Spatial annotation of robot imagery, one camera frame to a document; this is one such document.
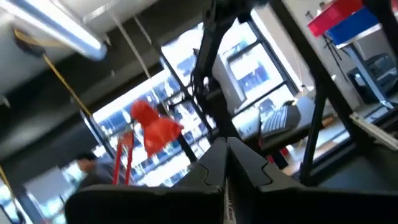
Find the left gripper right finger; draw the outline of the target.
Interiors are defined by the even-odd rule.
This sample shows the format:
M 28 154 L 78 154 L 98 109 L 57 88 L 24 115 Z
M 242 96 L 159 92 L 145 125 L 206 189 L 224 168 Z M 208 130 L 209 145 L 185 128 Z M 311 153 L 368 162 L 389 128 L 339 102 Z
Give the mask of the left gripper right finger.
M 227 146 L 236 224 L 398 224 L 398 192 L 306 187 L 238 138 Z

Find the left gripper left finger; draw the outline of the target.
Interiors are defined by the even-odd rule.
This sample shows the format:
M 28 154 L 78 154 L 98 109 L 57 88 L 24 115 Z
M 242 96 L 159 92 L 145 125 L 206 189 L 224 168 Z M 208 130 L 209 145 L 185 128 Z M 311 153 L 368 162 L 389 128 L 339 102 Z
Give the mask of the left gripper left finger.
M 223 224 L 226 140 L 172 187 L 94 185 L 65 205 L 67 224 Z

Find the person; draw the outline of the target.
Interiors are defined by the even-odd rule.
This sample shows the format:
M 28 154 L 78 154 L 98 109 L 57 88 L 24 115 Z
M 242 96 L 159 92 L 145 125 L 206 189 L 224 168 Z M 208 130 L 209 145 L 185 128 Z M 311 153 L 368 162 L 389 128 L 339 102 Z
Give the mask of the person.
M 78 168 L 85 178 L 79 183 L 77 191 L 98 184 L 112 184 L 114 161 L 99 159 L 93 152 L 83 152 L 76 157 Z

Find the red desk lamp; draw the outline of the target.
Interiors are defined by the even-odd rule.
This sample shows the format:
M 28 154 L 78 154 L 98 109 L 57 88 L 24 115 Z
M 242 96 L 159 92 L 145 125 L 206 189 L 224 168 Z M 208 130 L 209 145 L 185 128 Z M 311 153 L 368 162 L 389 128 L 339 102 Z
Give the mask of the red desk lamp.
M 144 149 L 148 157 L 160 152 L 168 143 L 176 140 L 183 126 L 176 121 L 160 115 L 149 102 L 137 100 L 131 105 L 131 120 L 138 122 L 144 131 Z M 119 167 L 123 149 L 127 149 L 127 168 L 123 184 L 129 183 L 131 175 L 132 152 L 134 149 L 134 131 L 130 130 L 118 138 L 114 165 L 113 184 L 119 182 Z

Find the black computer case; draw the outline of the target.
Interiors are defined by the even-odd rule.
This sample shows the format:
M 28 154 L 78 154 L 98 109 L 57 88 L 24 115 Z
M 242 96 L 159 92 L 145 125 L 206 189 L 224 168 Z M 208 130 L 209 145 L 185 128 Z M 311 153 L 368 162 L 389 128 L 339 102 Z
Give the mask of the black computer case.
M 349 54 L 356 68 L 350 70 L 347 75 L 364 102 L 379 102 L 387 108 L 392 108 L 385 89 L 385 73 L 392 68 L 388 54 L 377 54 L 369 59 L 363 59 L 355 49 L 350 49 Z

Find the blue storage bin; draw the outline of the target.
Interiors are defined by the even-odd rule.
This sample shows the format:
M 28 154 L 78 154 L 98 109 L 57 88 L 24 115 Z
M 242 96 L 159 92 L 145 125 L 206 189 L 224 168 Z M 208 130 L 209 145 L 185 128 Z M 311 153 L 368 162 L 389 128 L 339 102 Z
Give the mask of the blue storage bin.
M 342 20 L 339 24 L 327 30 L 326 33 L 338 45 L 346 42 L 359 33 L 377 25 L 377 17 L 373 15 L 366 7 L 361 8 L 351 16 Z

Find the red storage bin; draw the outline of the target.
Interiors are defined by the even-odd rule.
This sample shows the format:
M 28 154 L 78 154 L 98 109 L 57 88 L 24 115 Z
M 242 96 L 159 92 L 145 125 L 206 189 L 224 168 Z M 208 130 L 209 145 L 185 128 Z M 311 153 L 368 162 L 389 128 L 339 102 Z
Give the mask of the red storage bin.
M 332 2 L 307 27 L 318 37 L 363 7 L 363 0 L 332 0 Z

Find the white ceiling light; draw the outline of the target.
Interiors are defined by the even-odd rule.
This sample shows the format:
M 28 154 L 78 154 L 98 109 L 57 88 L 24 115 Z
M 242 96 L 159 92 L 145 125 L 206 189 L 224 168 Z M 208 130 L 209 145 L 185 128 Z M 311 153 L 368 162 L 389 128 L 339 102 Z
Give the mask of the white ceiling light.
M 0 0 L 0 7 L 90 59 L 105 58 L 105 44 L 52 0 Z

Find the black frame strut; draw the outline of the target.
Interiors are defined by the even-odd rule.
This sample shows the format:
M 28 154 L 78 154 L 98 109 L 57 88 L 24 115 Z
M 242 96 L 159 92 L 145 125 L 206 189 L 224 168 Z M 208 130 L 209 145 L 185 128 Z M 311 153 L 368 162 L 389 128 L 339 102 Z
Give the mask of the black frame strut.
M 310 132 L 308 135 L 307 145 L 303 156 L 303 161 L 300 165 L 299 180 L 303 184 L 310 182 L 310 173 L 312 171 L 313 157 L 315 154 L 318 134 L 321 130 L 323 110 L 325 108 L 326 95 L 323 90 L 317 90 L 315 95 L 315 108 L 313 111 Z
M 365 131 L 355 125 L 353 120 L 349 117 L 353 113 L 352 109 L 349 107 L 348 102 L 331 79 L 328 70 L 325 68 L 324 64 L 310 45 L 310 42 L 303 34 L 295 19 L 292 17 L 287 6 L 282 2 L 282 0 L 269 0 L 269 4 L 307 64 L 315 81 L 317 93 L 323 93 L 329 99 L 331 105 L 338 113 L 340 120 L 350 133 L 353 142 L 360 147 L 371 146 L 373 144 L 373 140 Z

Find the silver aluminium bracket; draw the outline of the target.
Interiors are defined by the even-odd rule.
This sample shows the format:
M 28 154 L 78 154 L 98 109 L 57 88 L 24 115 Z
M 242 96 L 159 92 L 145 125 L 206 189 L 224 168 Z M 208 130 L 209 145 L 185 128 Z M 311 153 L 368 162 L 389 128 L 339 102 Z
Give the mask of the silver aluminium bracket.
M 352 119 L 353 123 L 359 126 L 363 131 L 367 132 L 370 136 L 374 137 L 377 141 L 381 142 L 390 150 L 398 152 L 398 139 L 396 139 L 394 136 L 385 132 L 376 125 L 368 123 L 357 113 L 352 113 L 349 117 Z

